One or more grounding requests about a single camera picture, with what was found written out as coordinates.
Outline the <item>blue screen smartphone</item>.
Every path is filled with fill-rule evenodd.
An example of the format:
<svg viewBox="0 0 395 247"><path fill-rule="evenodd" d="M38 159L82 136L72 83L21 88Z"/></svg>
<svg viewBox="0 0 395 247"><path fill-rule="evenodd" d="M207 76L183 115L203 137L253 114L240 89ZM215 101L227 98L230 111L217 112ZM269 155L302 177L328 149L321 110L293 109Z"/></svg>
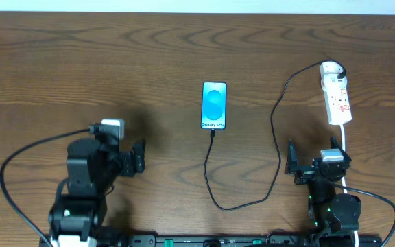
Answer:
<svg viewBox="0 0 395 247"><path fill-rule="evenodd" d="M225 82L204 82L202 87L201 121L202 129L224 130L226 128Z"/></svg>

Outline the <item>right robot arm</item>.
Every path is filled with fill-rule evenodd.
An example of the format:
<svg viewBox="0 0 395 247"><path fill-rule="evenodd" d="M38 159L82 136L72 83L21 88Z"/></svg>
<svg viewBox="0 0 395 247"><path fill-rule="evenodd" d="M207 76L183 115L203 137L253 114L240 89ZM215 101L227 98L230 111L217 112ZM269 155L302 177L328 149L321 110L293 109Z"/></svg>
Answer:
<svg viewBox="0 0 395 247"><path fill-rule="evenodd" d="M313 246L359 246L361 200L346 191L336 192L338 182L350 167L351 158L331 138L331 147L321 150L310 165L301 165L293 141L288 143L285 173L294 175L295 185L309 190L309 217L315 230L309 237Z"/></svg>

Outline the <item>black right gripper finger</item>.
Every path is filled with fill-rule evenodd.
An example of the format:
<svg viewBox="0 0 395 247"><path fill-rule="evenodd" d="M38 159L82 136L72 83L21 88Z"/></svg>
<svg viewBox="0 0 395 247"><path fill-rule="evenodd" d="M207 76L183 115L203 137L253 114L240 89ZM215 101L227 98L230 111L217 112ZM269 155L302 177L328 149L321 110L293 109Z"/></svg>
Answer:
<svg viewBox="0 0 395 247"><path fill-rule="evenodd" d="M340 149L342 154L344 155L344 160L342 162L351 162L352 159L349 155L344 151L343 147L338 143L335 137L331 137L330 139L331 149Z"/></svg>
<svg viewBox="0 0 395 247"><path fill-rule="evenodd" d="M285 165L285 173L286 174L294 174L299 168L299 162L296 155L296 148L291 139L288 142L288 153L287 160Z"/></svg>

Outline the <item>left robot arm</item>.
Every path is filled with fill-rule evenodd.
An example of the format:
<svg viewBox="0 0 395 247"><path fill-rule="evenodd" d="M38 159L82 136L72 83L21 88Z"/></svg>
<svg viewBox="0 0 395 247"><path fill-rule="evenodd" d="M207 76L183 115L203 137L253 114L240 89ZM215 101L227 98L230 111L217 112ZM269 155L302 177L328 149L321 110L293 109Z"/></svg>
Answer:
<svg viewBox="0 0 395 247"><path fill-rule="evenodd" d="M68 193L56 196L49 212L52 246L105 246L116 237L103 237L106 195L119 176L133 177L145 169L144 139L129 151L104 134L78 139L67 148Z"/></svg>

